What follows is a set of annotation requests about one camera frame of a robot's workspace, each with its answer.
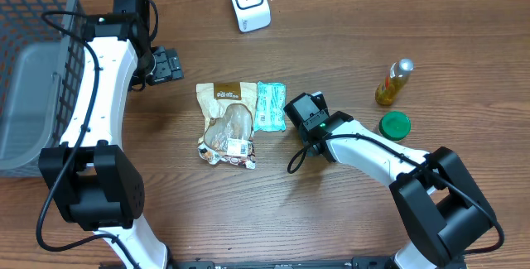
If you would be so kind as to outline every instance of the clear plastic wrapper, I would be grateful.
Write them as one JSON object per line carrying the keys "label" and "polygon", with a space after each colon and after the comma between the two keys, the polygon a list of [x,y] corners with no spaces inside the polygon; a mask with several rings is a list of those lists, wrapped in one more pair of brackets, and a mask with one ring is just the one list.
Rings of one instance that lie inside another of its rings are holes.
{"label": "clear plastic wrapper", "polygon": [[282,83],[258,82],[258,106],[254,121],[254,131],[285,131],[283,107],[287,89]]}
{"label": "clear plastic wrapper", "polygon": [[253,120],[258,86],[255,83],[197,84],[197,100],[205,116],[199,155],[211,165],[219,161],[256,168]]}

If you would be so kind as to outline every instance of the glass bottle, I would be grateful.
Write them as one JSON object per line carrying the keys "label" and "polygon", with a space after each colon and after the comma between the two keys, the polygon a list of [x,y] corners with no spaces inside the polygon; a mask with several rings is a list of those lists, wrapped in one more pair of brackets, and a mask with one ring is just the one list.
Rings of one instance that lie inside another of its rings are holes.
{"label": "glass bottle", "polygon": [[381,105],[391,105],[413,70],[414,63],[410,59],[394,63],[387,77],[375,90],[375,101]]}

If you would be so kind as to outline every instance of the green lid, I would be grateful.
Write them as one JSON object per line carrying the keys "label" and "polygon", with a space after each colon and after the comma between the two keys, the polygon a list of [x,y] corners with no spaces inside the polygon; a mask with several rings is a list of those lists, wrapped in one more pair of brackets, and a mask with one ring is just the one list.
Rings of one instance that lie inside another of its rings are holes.
{"label": "green lid", "polygon": [[411,120],[404,113],[393,111],[379,121],[379,131],[391,141],[400,141],[411,131]]}

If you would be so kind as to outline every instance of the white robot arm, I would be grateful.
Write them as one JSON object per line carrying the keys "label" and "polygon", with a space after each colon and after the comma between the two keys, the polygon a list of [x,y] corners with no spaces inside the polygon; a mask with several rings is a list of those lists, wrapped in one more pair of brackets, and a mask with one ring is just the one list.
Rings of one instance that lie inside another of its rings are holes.
{"label": "white robot arm", "polygon": [[[356,167],[391,190],[412,240],[393,257],[392,268],[446,267],[470,252],[465,249],[493,226],[499,242],[488,249],[502,245],[504,236],[493,209],[453,151],[406,148],[367,130],[350,115],[330,116],[320,92],[301,94],[284,110],[305,145],[289,163],[289,173],[300,168],[308,152],[322,154],[330,162]],[[429,195],[445,187],[450,194],[434,204]]]}
{"label": "white robot arm", "polygon": [[[85,48],[84,74],[71,121],[60,139],[60,147],[41,151],[39,168],[49,188],[59,184],[53,198],[66,221],[78,223],[96,235],[113,235],[114,238],[104,240],[126,268],[165,269],[171,255],[142,214],[142,177],[122,150],[128,90],[137,84],[145,87],[146,83],[182,78],[174,50],[151,48],[156,33],[148,35],[150,2],[114,0],[114,14],[87,17],[82,38],[99,62],[98,92],[88,128],[79,149],[72,149],[80,138],[94,87],[94,57]],[[65,164],[71,152],[74,161]],[[77,174],[89,166],[95,168],[97,175]],[[62,169],[68,167],[64,178],[57,180]],[[42,246],[51,251],[63,250]]]}

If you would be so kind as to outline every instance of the wooden table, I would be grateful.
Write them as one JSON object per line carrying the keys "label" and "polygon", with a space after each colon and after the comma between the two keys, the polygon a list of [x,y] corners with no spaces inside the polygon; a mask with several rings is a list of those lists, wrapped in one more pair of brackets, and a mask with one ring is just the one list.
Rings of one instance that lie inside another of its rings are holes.
{"label": "wooden table", "polygon": [[[530,267],[528,0],[269,0],[272,25],[244,35],[229,0],[155,1],[155,45],[178,50],[185,79],[128,95],[123,145],[146,185],[144,214],[176,259],[339,259],[392,254],[408,241],[388,190],[356,169],[315,157],[288,175],[301,148],[290,123],[256,134],[255,171],[198,157],[195,85],[261,80],[283,82],[288,100],[320,90],[331,112],[368,128],[388,111],[408,114],[403,144],[458,152],[504,227],[502,249],[469,257],[470,268]],[[112,7],[82,3],[87,13]],[[417,69],[399,100],[379,107],[376,86],[405,56]],[[0,190],[1,268],[117,261],[103,241],[63,253],[38,247],[41,179],[1,179]],[[89,235],[55,207],[44,234],[55,245]],[[496,240],[492,230],[474,247]]]}

